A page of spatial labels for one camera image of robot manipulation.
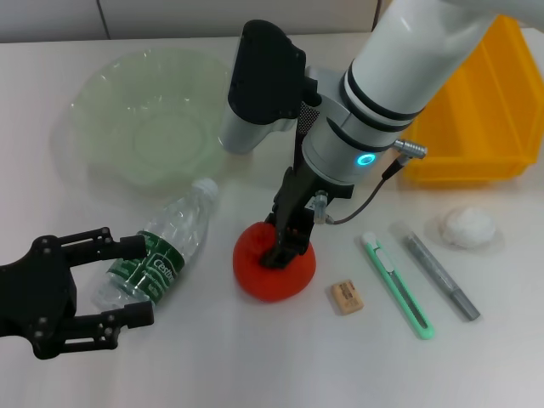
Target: green utility knife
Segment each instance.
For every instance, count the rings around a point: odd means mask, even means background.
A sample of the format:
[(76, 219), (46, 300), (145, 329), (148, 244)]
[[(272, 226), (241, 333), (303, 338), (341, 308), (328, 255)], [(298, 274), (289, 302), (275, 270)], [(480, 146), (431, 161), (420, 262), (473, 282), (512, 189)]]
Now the green utility knife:
[(377, 240), (372, 232), (363, 234), (361, 239), (372, 262), (376, 265), (377, 270), (380, 271), (380, 274), (388, 284), (397, 302), (399, 302), (400, 307), (404, 310), (411, 325), (416, 329), (417, 334), (424, 340), (433, 338), (434, 329), (431, 322), (428, 321), (427, 316), (423, 313), (423, 309), (410, 293), (408, 286), (406, 286), (400, 277), (399, 271), (394, 267), (393, 262), (391, 262), (380, 241)]

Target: pen cap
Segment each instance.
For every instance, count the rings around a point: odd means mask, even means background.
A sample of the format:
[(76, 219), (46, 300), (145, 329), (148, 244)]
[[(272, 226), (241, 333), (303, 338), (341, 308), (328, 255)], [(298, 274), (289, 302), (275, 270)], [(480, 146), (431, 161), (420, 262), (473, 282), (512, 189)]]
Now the pen cap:
[(465, 296), (461, 289), (453, 291), (450, 294), (450, 299), (470, 321), (479, 318), (479, 311), (474, 307), (470, 300), (468, 300), (468, 297)]

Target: table surface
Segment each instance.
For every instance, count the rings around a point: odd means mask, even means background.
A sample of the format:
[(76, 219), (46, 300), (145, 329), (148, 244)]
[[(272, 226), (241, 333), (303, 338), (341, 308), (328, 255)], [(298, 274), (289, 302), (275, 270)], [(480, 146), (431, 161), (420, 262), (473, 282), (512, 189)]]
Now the table surface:
[[(544, 35), (524, 34), (544, 70)], [(293, 37), (310, 64), (336, 70), (349, 65), (366, 39)], [(62, 117), (91, 74), (122, 54), (155, 46), (198, 48), (230, 63), (235, 45), (234, 38), (0, 45), (2, 264), (26, 253), (39, 235), (101, 226), (111, 227), (116, 238), (131, 235), (164, 201), (120, 189), (63, 156)], [(314, 229), (318, 267), (303, 292), (263, 304), (236, 285), (231, 253), (240, 233), (268, 214), (291, 159), (292, 133), (275, 133), (225, 171), (198, 263), (159, 306), (156, 323), (124, 332), (116, 351), (44, 362), (26, 340), (1, 339), (2, 406), (541, 406), (544, 161), (512, 182), (476, 190), (414, 190), (391, 180), (351, 223)], [(330, 214), (351, 213), (386, 166), (387, 160), (379, 163), (352, 200), (334, 201)], [(487, 209), (500, 239), (476, 252), (441, 244), (435, 219), (459, 205)], [(397, 221), (427, 242), (479, 308), (477, 321), (464, 321), (410, 260), (392, 233)], [(367, 230), (377, 233), (400, 266), (435, 326), (433, 340), (416, 338), (356, 245)], [(75, 269), (78, 314), (95, 311), (89, 297), (106, 268), (95, 263)], [(360, 290), (365, 308), (340, 317), (326, 293), (345, 279)]]

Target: eraser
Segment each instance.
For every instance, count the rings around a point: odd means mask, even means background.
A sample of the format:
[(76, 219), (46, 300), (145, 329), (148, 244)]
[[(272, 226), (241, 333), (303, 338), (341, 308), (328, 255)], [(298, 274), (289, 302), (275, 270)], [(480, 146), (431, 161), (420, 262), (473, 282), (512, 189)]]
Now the eraser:
[(349, 315), (365, 306), (351, 280), (332, 285), (331, 294), (343, 315)]

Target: plastic water bottle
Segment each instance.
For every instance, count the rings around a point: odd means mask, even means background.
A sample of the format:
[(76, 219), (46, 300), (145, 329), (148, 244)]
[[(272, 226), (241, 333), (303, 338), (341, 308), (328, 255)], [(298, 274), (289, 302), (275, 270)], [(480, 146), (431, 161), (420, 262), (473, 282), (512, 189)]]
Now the plastic water bottle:
[(189, 194), (163, 208), (138, 233), (145, 238), (147, 257), (117, 259), (95, 293), (96, 305), (103, 310), (147, 300), (156, 305), (197, 254), (217, 195), (215, 182), (203, 178)]

